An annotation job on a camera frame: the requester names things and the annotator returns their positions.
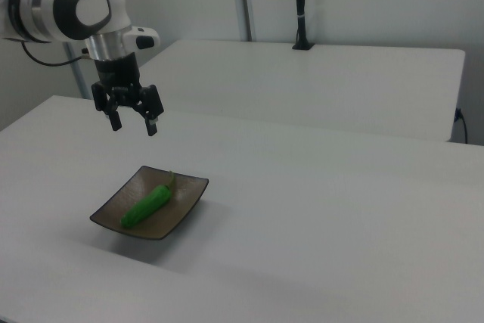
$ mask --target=wall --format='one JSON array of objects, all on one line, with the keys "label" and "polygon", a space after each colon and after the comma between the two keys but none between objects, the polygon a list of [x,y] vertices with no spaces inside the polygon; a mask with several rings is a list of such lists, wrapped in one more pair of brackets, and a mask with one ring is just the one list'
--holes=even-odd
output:
[{"label": "wall", "polygon": [[[294,42],[295,0],[250,0],[253,38]],[[306,0],[309,38],[338,45],[459,48],[467,53],[458,105],[470,142],[484,144],[484,0]],[[456,124],[453,140],[462,140]]]},{"label": "wall", "polygon": [[[67,59],[61,44],[29,49],[47,62]],[[79,97],[70,67],[43,67],[31,61],[19,43],[0,39],[0,130],[52,95]]]}]

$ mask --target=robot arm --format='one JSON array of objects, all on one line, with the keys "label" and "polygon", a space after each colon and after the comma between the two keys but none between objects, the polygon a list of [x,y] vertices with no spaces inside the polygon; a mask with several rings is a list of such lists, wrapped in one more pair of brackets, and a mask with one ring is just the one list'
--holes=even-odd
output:
[{"label": "robot arm", "polygon": [[0,0],[0,38],[48,43],[84,40],[100,81],[92,85],[95,106],[121,128],[118,106],[131,107],[157,132],[163,112],[156,86],[141,87],[135,52],[160,45],[155,30],[133,27],[125,0]]}]

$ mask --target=dark ceramic plate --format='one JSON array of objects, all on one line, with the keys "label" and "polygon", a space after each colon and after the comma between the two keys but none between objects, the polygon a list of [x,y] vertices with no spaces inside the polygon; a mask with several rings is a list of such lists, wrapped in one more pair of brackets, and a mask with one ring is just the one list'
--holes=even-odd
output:
[{"label": "dark ceramic plate", "polygon": [[135,238],[165,238],[194,208],[209,184],[208,179],[175,174],[175,185],[169,202],[133,228],[123,228],[121,217],[158,185],[170,180],[165,170],[142,166],[133,177],[92,216],[91,221],[120,234]]}]

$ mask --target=white table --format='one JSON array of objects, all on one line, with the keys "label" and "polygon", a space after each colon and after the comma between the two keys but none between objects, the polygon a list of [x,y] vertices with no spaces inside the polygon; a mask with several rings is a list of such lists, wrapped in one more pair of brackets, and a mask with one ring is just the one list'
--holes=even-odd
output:
[{"label": "white table", "polygon": [[464,52],[178,41],[141,68],[169,110],[447,141]]},{"label": "white table", "polygon": [[[148,138],[121,119],[56,97],[0,132],[0,315],[482,321],[481,147],[171,110]],[[144,164],[210,179],[162,241],[89,220]]]}]

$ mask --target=black cable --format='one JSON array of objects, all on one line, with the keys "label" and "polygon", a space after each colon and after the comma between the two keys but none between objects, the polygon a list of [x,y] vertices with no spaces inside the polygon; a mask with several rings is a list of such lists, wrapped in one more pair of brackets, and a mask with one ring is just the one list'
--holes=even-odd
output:
[{"label": "black cable", "polygon": [[467,125],[466,125],[466,120],[464,119],[464,115],[462,115],[462,123],[464,124],[464,135],[465,135],[465,139],[466,139],[466,144],[469,144],[467,142]]},{"label": "black cable", "polygon": [[459,119],[462,119],[462,123],[464,124],[464,137],[466,144],[469,144],[467,140],[467,124],[466,120],[464,119],[464,115],[462,114],[462,109],[455,109],[454,123],[456,123]]},{"label": "black cable", "polygon": [[25,53],[27,54],[27,56],[29,56],[33,61],[37,62],[38,64],[41,64],[42,66],[47,66],[47,67],[59,67],[59,66],[66,66],[67,64],[73,64],[74,62],[77,62],[78,60],[81,60],[82,57],[77,57],[77,58],[74,58],[73,60],[70,60],[70,61],[66,61],[66,62],[62,62],[60,64],[48,64],[47,62],[42,62],[42,61],[39,61],[37,58],[35,58],[30,52],[29,50],[27,49],[27,47],[25,46],[25,42],[22,42],[22,48],[23,50],[25,51]]}]

